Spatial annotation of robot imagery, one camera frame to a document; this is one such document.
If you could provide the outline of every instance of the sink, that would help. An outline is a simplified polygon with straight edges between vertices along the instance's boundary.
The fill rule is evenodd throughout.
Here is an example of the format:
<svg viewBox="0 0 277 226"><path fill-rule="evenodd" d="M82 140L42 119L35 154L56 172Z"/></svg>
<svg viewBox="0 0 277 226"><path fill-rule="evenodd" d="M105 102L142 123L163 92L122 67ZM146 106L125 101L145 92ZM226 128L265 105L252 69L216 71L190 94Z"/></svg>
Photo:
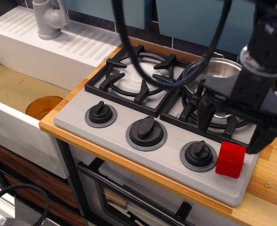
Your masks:
<svg viewBox="0 0 277 226"><path fill-rule="evenodd" d="M120 43L117 33L75 21L59 37L42 40L32 9L16 7L2 15L0 145L67 178L56 139L40 130L39 120L25 114L26 106L44 95L64 98Z"/></svg>
<svg viewBox="0 0 277 226"><path fill-rule="evenodd" d="M0 17L0 64L73 90L121 41L105 29L70 21L53 40L38 37L32 9L16 7Z"/></svg>

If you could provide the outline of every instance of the black knob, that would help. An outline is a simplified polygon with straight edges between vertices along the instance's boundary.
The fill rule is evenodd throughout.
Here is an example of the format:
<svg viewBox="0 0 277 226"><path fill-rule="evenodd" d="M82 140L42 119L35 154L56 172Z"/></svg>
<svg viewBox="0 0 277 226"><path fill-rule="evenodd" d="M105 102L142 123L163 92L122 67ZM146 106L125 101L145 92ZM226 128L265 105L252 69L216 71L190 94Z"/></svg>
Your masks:
<svg viewBox="0 0 277 226"><path fill-rule="evenodd" d="M89 112L89 119L96 124L103 124L108 122L113 116L112 110L109 106L100 101L97 105L93 106Z"/></svg>
<svg viewBox="0 0 277 226"><path fill-rule="evenodd" d="M152 116L136 121L129 131L132 142L142 147L151 147L158 144L163 135L161 125Z"/></svg>
<svg viewBox="0 0 277 226"><path fill-rule="evenodd" d="M183 202L175 214L175 219L179 222L184 222L191 211L192 206Z"/></svg>
<svg viewBox="0 0 277 226"><path fill-rule="evenodd" d="M204 140L189 145L185 151L185 159L196 167L208 166L213 160L213 154Z"/></svg>

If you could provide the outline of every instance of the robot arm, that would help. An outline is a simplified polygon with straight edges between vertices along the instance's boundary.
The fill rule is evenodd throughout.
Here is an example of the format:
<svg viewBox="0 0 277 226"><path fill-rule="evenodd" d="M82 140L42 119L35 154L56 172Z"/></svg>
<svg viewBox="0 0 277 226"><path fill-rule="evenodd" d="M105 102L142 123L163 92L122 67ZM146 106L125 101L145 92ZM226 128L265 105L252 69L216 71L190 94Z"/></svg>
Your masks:
<svg viewBox="0 0 277 226"><path fill-rule="evenodd" d="M240 54L243 66L238 76L198 81L199 129L205 132L213 112L222 109L257 125L248 153L258 153L277 137L277 95L271 88L277 80L277 1L257 3L250 42Z"/></svg>

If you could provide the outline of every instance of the red block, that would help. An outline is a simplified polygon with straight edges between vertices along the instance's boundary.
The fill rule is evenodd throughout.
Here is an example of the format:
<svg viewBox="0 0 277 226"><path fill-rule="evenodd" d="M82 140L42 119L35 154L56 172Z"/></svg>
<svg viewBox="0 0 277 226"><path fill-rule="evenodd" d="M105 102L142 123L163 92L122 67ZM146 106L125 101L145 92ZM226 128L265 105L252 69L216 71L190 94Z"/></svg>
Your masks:
<svg viewBox="0 0 277 226"><path fill-rule="evenodd" d="M215 172L232 178L240 176L246 147L222 142Z"/></svg>

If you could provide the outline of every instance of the wooden countertop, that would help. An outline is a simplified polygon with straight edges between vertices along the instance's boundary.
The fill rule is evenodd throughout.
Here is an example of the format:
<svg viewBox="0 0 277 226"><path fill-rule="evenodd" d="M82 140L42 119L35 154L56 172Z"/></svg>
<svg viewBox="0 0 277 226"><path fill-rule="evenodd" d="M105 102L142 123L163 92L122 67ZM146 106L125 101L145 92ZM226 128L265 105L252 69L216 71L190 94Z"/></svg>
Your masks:
<svg viewBox="0 0 277 226"><path fill-rule="evenodd" d="M179 59L190 62L200 59L200 57L195 55L186 54L141 40L131 39L131 41L135 46L143 44L146 49L151 51L156 51L166 55L174 53ZM120 49L121 47L117 48L109 57L113 57ZM92 78L104 66L104 64L105 61L87 76L87 78L65 98L65 101L62 101L40 121L39 126L43 131L238 224L277 226L277 139L261 152L242 203L237 207L231 207L208 195L157 173L148 167L138 164L128 158L55 126L53 119L56 114L80 90L83 89L85 83ZM270 184L270 188L265 186L266 183Z"/></svg>

